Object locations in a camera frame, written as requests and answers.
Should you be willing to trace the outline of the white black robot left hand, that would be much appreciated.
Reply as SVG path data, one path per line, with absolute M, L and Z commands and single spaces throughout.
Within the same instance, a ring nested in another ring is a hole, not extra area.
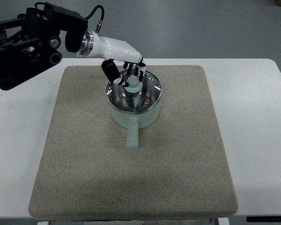
M 127 75 L 134 69 L 133 75 L 139 82 L 142 82 L 146 70 L 143 56 L 130 44 L 110 37 L 101 37 L 91 30 L 84 34 L 77 57 L 104 59 L 101 68 L 105 76 L 111 83 L 122 87 L 129 87 L 129 83 L 121 77 L 114 61 L 124 63 L 123 68 L 127 70 Z

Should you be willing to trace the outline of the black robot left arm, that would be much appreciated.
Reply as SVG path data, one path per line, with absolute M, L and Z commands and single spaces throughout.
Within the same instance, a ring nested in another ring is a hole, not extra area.
M 10 90 L 59 64 L 61 31 L 66 32 L 66 49 L 79 51 L 88 20 L 49 2 L 43 6 L 0 22 L 0 89 Z

